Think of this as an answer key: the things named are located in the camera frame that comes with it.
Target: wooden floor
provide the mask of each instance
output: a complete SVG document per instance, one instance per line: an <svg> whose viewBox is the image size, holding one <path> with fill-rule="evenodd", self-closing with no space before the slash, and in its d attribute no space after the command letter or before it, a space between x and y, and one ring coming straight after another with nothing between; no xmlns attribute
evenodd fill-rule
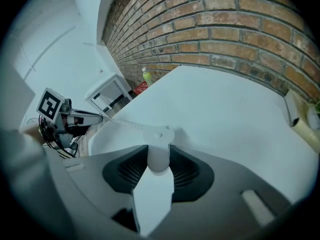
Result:
<svg viewBox="0 0 320 240"><path fill-rule="evenodd" d="M134 99L136 95L132 93L131 97ZM106 114L112 118L116 113L118 113L122 108L124 108L129 102L130 101L128 98L126 97L122 98L119 102L117 102L112 107L112 110L108 110ZM79 141L77 142L78 143L78 151L76 153L77 157L86 157L89 155L89 151L88 151L89 140L97 131L99 131L99 129L102 126L104 126L106 122L107 120L103 119L101 123L90 126L86 134L79 139Z"/></svg>

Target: yellow-green liquid bottle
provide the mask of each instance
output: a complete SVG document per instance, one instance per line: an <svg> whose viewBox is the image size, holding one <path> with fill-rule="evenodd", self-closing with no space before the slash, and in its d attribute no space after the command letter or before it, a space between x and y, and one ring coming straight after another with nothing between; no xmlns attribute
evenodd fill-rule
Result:
<svg viewBox="0 0 320 240"><path fill-rule="evenodd" d="M146 84L148 85L148 87L152 86L152 84L153 84L152 75L150 74L150 72L146 71L145 67L142 69L142 76L143 76Z"/></svg>

